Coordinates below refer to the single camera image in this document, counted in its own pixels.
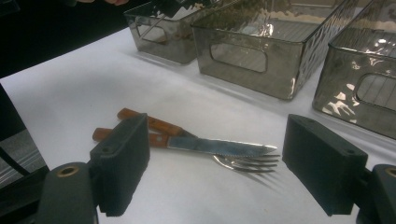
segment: clear plastic bin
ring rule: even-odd
[[[350,22],[357,2],[233,2],[192,24],[200,71],[291,100],[326,57],[330,39]]]
[[[124,12],[139,51],[177,63],[196,58],[191,23],[221,7],[223,0],[197,0],[167,16],[152,2]]]
[[[396,1],[372,1],[329,46],[313,107],[396,139]]]

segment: container rim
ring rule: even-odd
[[[238,2],[241,2],[241,1],[245,1],[245,0],[235,0],[235,1],[233,1],[232,3],[230,3],[229,5],[226,5],[226,6],[224,6],[224,7],[221,7],[221,8],[219,8],[219,9],[217,9],[216,11],[222,10],[222,9],[224,9],[224,8],[226,8],[226,7],[231,7],[232,5],[234,5],[234,4],[238,3]],[[340,5],[338,5],[338,7],[336,7],[336,8],[332,11],[332,13],[330,13],[329,16],[327,16],[326,19],[325,19],[323,22],[321,22],[321,23],[318,25],[318,27],[315,28],[315,30],[314,30],[311,34],[309,34],[305,39],[303,39],[302,41],[280,40],[280,39],[272,38],[272,37],[269,37],[269,36],[245,35],[245,34],[241,34],[241,33],[238,33],[238,32],[226,31],[226,30],[221,30],[221,29],[207,28],[207,27],[204,27],[204,26],[202,26],[202,25],[197,24],[199,21],[203,20],[203,19],[206,18],[206,17],[211,16],[211,15],[212,15],[213,13],[215,13],[216,11],[214,11],[213,13],[210,13],[210,14],[204,16],[204,17],[202,17],[201,19],[199,19],[199,20],[197,20],[197,21],[194,21],[194,22],[191,24],[191,27],[192,27],[192,28],[198,28],[198,29],[204,29],[204,30],[216,30],[217,32],[222,32],[222,33],[232,34],[232,35],[243,35],[243,36],[257,37],[257,38],[261,38],[261,39],[271,39],[271,40],[282,41],[282,42],[286,42],[286,43],[290,43],[290,44],[305,44],[306,42],[308,42],[308,41],[315,35],[315,33],[316,33],[319,29],[321,29],[321,28],[323,27],[323,25],[330,19],[330,17],[332,17],[332,16],[333,16],[341,7],[343,7],[347,2],[348,2],[348,0],[343,0],[343,2],[342,2]]]

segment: white table surface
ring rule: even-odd
[[[138,52],[129,30],[31,67],[1,83],[50,169],[88,161],[96,127],[115,127],[124,107],[200,137],[260,143],[281,154],[288,114],[315,119],[370,155],[367,167],[394,164],[395,141],[314,111],[320,69],[291,102]],[[100,223],[355,223],[327,217],[281,161],[275,173],[244,175],[210,156],[153,148],[122,217]]]

